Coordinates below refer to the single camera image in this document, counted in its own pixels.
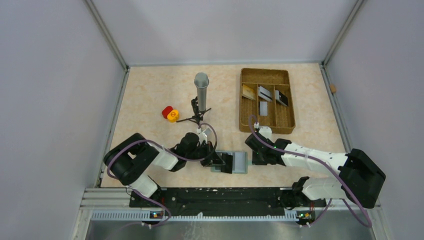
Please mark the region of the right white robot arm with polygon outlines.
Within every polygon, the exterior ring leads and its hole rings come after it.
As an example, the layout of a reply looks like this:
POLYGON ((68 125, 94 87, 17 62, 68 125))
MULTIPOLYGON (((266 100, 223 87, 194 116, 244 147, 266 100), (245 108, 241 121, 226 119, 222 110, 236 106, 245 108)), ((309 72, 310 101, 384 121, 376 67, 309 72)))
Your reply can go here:
POLYGON ((255 165, 298 167, 325 175, 301 177, 292 185, 293 200, 299 206, 320 199, 348 199, 372 209, 386 180, 386 174, 360 149, 326 152, 288 139, 271 141, 259 131, 251 133, 245 144, 253 151, 255 165))

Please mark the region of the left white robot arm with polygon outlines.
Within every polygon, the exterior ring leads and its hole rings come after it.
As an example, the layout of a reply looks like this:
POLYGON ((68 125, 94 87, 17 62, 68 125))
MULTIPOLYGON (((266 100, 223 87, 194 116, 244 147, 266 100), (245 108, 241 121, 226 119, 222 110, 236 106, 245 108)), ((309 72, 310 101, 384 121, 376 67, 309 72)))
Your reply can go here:
POLYGON ((159 185, 145 171, 150 166, 176 172, 187 159, 199 161, 203 167, 225 166, 224 155, 217 153, 206 135, 189 132, 172 148, 159 147, 135 133, 110 150, 104 157, 107 174, 114 176, 123 186, 135 189, 141 200, 149 207, 160 202, 159 185))

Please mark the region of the green card holder wallet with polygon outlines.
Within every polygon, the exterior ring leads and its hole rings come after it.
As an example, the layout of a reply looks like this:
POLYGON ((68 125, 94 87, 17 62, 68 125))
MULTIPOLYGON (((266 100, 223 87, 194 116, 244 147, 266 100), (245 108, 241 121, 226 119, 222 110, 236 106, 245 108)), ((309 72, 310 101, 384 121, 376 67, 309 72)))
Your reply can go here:
MULTIPOLYGON (((247 174, 248 173, 248 154, 245 151, 218 151, 220 153, 228 153, 233 155, 232 174, 247 174)), ((220 166, 212 166, 212 173, 221 173, 220 166)))

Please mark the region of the black credit card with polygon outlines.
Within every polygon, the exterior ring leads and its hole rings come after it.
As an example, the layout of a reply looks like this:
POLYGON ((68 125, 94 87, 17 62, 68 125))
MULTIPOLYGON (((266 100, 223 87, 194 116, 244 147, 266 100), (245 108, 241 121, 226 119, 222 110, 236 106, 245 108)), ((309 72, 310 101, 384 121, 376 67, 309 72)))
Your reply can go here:
POLYGON ((222 165, 220 167, 220 172, 226 173, 226 174, 232 174, 234 156, 232 154, 229 154, 229 153, 222 153, 221 159, 223 160, 224 165, 222 165))

